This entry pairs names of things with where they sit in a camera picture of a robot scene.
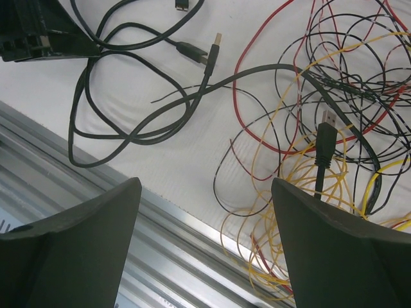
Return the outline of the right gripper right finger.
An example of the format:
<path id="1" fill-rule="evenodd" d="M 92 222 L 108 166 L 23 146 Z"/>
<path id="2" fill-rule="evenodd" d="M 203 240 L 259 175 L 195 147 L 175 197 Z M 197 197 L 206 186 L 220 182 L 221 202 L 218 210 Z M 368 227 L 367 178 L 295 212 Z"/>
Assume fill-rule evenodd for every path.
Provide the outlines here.
<path id="1" fill-rule="evenodd" d="M 297 307 L 410 307 L 410 234 L 279 178 L 272 199 Z"/>

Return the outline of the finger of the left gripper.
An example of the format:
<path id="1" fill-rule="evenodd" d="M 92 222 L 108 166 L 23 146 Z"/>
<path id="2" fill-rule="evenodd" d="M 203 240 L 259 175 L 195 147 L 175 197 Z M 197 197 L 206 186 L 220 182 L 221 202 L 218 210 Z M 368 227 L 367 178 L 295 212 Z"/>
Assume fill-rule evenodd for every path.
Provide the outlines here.
<path id="1" fill-rule="evenodd" d="M 1 58 L 29 62 L 100 55 L 58 1 L 1 1 Z"/>

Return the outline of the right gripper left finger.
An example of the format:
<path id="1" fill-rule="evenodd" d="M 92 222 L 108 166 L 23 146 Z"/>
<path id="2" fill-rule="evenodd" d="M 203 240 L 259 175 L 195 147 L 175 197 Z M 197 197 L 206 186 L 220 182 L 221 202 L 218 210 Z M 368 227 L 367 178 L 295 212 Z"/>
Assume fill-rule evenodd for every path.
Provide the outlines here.
<path id="1" fill-rule="evenodd" d="M 114 307 L 141 193 L 131 178 L 2 234 L 1 306 Z"/>

